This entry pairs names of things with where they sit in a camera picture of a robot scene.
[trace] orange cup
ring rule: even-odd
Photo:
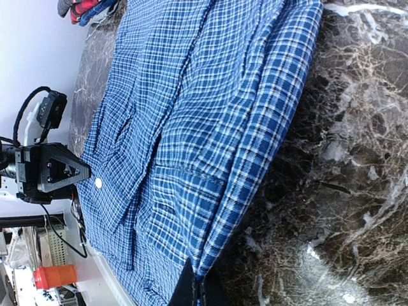
[[[34,282],[37,289],[49,290],[77,282],[77,273],[73,265],[41,266],[34,271]]]

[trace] glove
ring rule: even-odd
[[[71,22],[76,24],[81,20],[81,16],[91,8],[97,6],[99,0],[82,0],[81,3],[74,4],[71,7]]]
[[[58,15],[64,18],[71,6],[73,6],[75,3],[81,3],[82,1],[83,0],[58,0]]]

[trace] blue plaid shirt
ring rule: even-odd
[[[91,244],[139,306],[200,280],[302,93],[319,0],[129,0],[78,185]]]

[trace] cable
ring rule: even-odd
[[[80,231],[80,235],[79,235],[79,237],[80,237],[80,240],[81,240],[81,243],[82,243],[82,249],[84,250],[84,253],[82,254],[80,251],[78,251],[75,247],[73,247],[70,243],[68,243],[65,239],[63,239],[63,237],[61,237],[60,235],[58,235],[58,233],[57,233],[57,231],[55,230],[55,228],[52,226],[52,224],[51,224],[51,220],[50,220],[50,213],[48,212],[48,210],[45,208],[45,206],[43,205],[43,204],[40,204],[40,206],[43,208],[43,210],[45,211],[45,216],[47,217],[47,221],[48,221],[48,224],[50,225],[50,227],[51,227],[51,230],[54,232],[54,234],[56,234],[57,235],[57,237],[59,238],[59,239],[61,239],[61,241],[62,242],[64,242],[72,251],[74,251],[74,252],[76,252],[79,256],[81,256],[82,258],[87,258],[88,257],[88,253],[87,253],[87,249],[85,248],[85,245],[84,245],[84,234]]]
[[[14,145],[14,141],[12,139],[10,139],[10,138],[0,136],[0,140],[2,142],[7,142],[7,143],[10,143],[11,145]]]
[[[18,128],[20,126],[20,121],[23,117],[24,111],[26,110],[28,104],[33,99],[33,97],[35,97],[37,94],[39,94],[42,91],[50,92],[51,89],[47,86],[38,87],[32,93],[30,93],[30,95],[27,97],[27,99],[25,99],[23,105],[21,106],[21,109],[18,111],[17,117],[15,119],[15,123],[14,123],[14,128],[13,128],[13,144],[16,147],[21,146],[20,142],[18,141]]]

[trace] marble countertop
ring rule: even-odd
[[[408,305],[408,3],[331,0],[291,129],[217,268],[234,305]],[[90,29],[83,150],[126,9]]]

